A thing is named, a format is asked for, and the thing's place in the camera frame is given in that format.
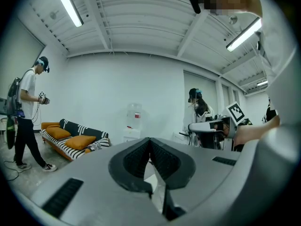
woman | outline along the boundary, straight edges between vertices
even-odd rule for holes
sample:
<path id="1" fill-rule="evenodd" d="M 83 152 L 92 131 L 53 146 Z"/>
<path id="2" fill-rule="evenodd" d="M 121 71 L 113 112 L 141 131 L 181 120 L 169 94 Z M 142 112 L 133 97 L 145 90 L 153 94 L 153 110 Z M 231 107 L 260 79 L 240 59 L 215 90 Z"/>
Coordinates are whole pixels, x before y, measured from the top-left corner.
<path id="1" fill-rule="evenodd" d="M 189 106 L 191 108 L 189 124 L 213 120 L 214 110 L 203 100 L 202 91 L 196 88 L 191 89 L 188 102 L 191 103 Z M 191 135 L 191 145 L 199 146 L 195 133 Z"/>

striped cushion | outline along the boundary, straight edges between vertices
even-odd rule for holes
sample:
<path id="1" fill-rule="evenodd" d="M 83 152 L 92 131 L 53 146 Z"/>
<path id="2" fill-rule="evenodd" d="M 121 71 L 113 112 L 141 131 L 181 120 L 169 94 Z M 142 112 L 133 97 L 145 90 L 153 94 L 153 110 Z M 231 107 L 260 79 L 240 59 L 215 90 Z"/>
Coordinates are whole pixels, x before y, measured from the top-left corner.
<path id="1" fill-rule="evenodd" d="M 60 140 L 56 140 L 54 139 L 51 135 L 49 135 L 45 129 L 41 130 L 41 135 L 42 137 L 44 137 L 45 139 L 51 141 L 54 145 L 56 145 L 58 148 L 60 148 L 67 156 L 69 156 L 72 160 L 75 160 L 77 158 L 79 158 L 80 156 L 85 154 L 85 148 L 82 150 L 76 150 L 76 149 L 72 149 L 68 146 L 65 145 L 65 142 L 72 138 L 72 137 L 67 137 L 67 138 L 63 138 Z"/>

black slot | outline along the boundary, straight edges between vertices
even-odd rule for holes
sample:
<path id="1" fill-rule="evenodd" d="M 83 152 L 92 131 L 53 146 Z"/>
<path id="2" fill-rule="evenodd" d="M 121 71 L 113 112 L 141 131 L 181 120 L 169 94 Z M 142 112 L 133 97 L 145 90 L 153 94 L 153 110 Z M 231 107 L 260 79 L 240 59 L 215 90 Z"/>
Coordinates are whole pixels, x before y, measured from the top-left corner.
<path id="1" fill-rule="evenodd" d="M 223 164 L 227 164 L 227 165 L 230 165 L 230 166 L 234 166 L 235 163 L 236 163 L 236 160 L 223 158 L 223 157 L 219 157 L 219 156 L 214 157 L 212 160 L 223 163 Z"/>
<path id="2" fill-rule="evenodd" d="M 59 218 L 84 182 L 70 178 L 42 207 L 47 213 Z"/>

orange cushion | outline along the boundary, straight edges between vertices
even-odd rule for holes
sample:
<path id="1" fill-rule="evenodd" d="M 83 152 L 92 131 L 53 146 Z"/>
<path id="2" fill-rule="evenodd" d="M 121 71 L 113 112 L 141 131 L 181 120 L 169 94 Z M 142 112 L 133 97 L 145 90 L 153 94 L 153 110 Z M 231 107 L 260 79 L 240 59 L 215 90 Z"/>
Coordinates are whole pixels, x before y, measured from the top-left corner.
<path id="1" fill-rule="evenodd" d="M 75 136 L 70 138 L 65 142 L 65 145 L 73 149 L 82 150 L 88 145 L 90 145 L 92 142 L 94 142 L 95 140 L 96 137 L 81 135 L 81 136 Z"/>
<path id="2" fill-rule="evenodd" d="M 71 136 L 68 131 L 59 127 L 47 127 L 46 132 L 57 140 Z"/>
<path id="3" fill-rule="evenodd" d="M 48 126 L 47 128 L 51 128 L 51 127 L 60 127 L 60 125 L 51 125 L 51 126 Z"/>

floor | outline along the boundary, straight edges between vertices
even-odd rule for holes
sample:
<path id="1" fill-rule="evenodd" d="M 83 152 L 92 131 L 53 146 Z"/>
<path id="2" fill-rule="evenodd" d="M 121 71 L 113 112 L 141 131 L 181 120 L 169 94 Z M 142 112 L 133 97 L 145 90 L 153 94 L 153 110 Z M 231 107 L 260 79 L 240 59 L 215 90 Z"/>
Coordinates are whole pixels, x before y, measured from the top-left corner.
<path id="1" fill-rule="evenodd" d="M 69 160 L 58 154 L 50 145 L 48 145 L 47 143 L 44 144 L 40 133 L 36 133 L 35 136 L 38 142 L 41 156 L 46 163 L 56 165 L 58 168 L 57 171 L 70 163 Z M 9 150 L 7 144 L 3 144 L 2 138 L 0 138 L 0 168 L 7 180 L 14 179 L 17 176 L 16 171 L 9 170 L 4 166 L 4 161 L 13 161 L 14 155 L 14 147 Z M 34 160 L 28 147 L 25 147 L 23 162 L 30 163 L 32 168 L 20 173 L 19 177 L 13 181 L 10 181 L 9 184 L 11 185 L 11 187 L 17 189 L 26 197 L 30 198 L 32 193 L 35 192 L 41 182 L 45 181 L 50 174 L 56 173 L 57 171 L 42 171 L 41 166 Z M 15 163 L 6 162 L 5 165 L 12 169 L 18 169 Z"/>
<path id="2" fill-rule="evenodd" d="M 46 163 L 55 164 L 58 169 L 63 168 L 68 163 L 71 163 L 69 160 L 58 154 L 50 145 L 47 143 L 44 144 L 40 133 L 36 133 L 36 140 L 38 147 L 41 153 L 41 156 L 46 161 Z M 17 176 L 17 172 L 9 170 L 4 166 L 4 161 L 13 161 L 15 155 L 15 149 L 8 149 L 7 144 L 3 144 L 2 138 L 0 137 L 0 168 L 4 173 L 4 176 L 7 180 L 14 179 Z M 32 168 L 26 171 L 23 171 L 19 174 L 19 177 L 13 181 L 8 182 L 11 187 L 21 192 L 27 198 L 30 198 L 31 195 L 36 191 L 41 182 L 45 181 L 50 174 L 55 172 L 43 172 L 41 167 L 34 160 L 28 147 L 25 147 L 23 162 L 30 163 Z M 15 163 L 6 162 L 6 166 L 19 170 L 16 167 Z M 165 183 L 161 179 L 157 170 L 150 164 L 147 164 L 144 179 L 151 183 L 152 185 L 157 185 L 152 195 L 152 202 L 159 212 L 162 212 L 164 194 L 165 194 Z"/>

